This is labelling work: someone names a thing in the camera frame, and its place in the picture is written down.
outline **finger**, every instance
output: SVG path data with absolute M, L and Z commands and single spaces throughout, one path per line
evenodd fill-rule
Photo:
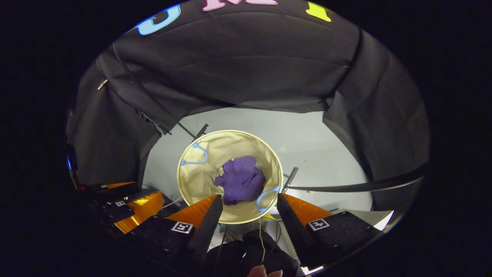
M 267 271 L 263 265 L 255 266 L 249 271 L 249 275 L 247 277 L 266 277 Z
M 282 274 L 283 274 L 283 271 L 279 270 L 279 271 L 275 271 L 275 272 L 268 274 L 267 277 L 282 277 Z

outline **blue handle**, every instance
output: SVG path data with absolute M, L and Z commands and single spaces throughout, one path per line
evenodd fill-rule
M 202 150 L 203 152 L 205 152 L 205 160 L 203 160 L 202 162 L 187 162 L 185 161 L 184 159 L 181 160 L 181 166 L 184 166 L 185 164 L 190 164 L 190 165 L 200 165 L 204 162 L 206 162 L 208 159 L 209 159 L 209 154 L 205 151 L 205 149 L 203 149 L 201 146 L 198 145 L 198 142 L 195 142 L 192 147 L 198 147 L 198 149 Z
M 265 196 L 265 194 L 267 194 L 267 193 L 269 193 L 269 192 L 272 192 L 272 191 L 275 191 L 275 192 L 277 192 L 277 193 L 278 193 L 278 192 L 279 192 L 279 190 L 280 190 L 280 186 L 277 186 L 277 187 L 275 187 L 275 188 L 273 188 L 273 189 L 269 189 L 269 190 L 264 191 L 264 192 L 260 195 L 260 197 L 258 197 L 258 199 L 256 200 L 256 208 L 260 211 L 260 213 L 264 213 L 264 212 L 267 210 L 267 209 L 265 209 L 265 208 L 260 208 L 260 200 L 263 198 L 263 196 Z

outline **purple towel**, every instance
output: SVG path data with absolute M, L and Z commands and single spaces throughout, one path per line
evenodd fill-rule
M 240 201 L 256 200 L 260 196 L 265 176 L 255 164 L 254 157 L 244 156 L 222 166 L 224 174 L 215 178 L 214 185 L 224 188 L 224 204 L 235 205 Z

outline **black fabric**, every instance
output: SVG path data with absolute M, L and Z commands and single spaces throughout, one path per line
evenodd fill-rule
M 282 277 L 295 277 L 298 267 L 297 262 L 289 254 L 281 250 L 268 233 L 262 232 L 261 238 L 265 247 L 263 265 L 267 274 L 283 270 Z M 213 275 L 219 247 L 214 247 L 207 253 L 204 276 Z M 273 247 L 275 249 L 267 257 L 266 255 L 270 253 Z M 259 230 L 250 231 L 243 236 L 242 241 L 233 241 L 222 246 L 215 276 L 247 277 L 253 267 L 261 265 L 262 256 L 263 248 L 261 247 Z
M 142 161 L 158 136 L 151 124 L 126 113 L 132 108 L 166 130 L 176 119 L 229 106 L 326 111 L 323 122 L 370 180 L 395 177 L 427 160 L 429 130 L 418 89 L 368 33 L 329 10 L 331 22 L 307 14 L 305 1 L 242 1 L 208 12 L 203 5 L 181 3 L 179 17 L 155 33 L 130 30 L 114 43 L 121 61 L 109 46 L 96 60 L 100 74 L 94 66 L 86 73 L 74 114 L 84 124 L 72 120 L 67 127 L 81 180 L 141 179 Z M 158 13 L 154 23 L 166 17 Z M 107 85 L 95 90 L 104 79 Z M 374 192 L 374 206 L 391 209 L 400 201 L 394 198 L 410 199 L 414 190 L 407 190 L 415 187 Z

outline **gray floor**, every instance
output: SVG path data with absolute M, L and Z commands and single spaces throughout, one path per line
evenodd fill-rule
M 185 117 L 181 123 L 192 133 L 209 124 L 207 133 L 234 129 L 263 139 L 276 152 L 284 173 L 299 171 L 293 186 L 338 186 L 366 182 L 359 164 L 340 140 L 321 121 L 323 112 L 290 113 L 243 108 L 223 108 Z M 180 197 L 176 181 L 178 161 L 192 137 L 179 126 L 152 148 L 144 174 L 144 184 L 166 196 Z M 287 190 L 287 194 L 327 210 L 370 210 L 372 198 L 366 193 L 308 193 Z M 276 208 L 270 211 L 278 214 Z

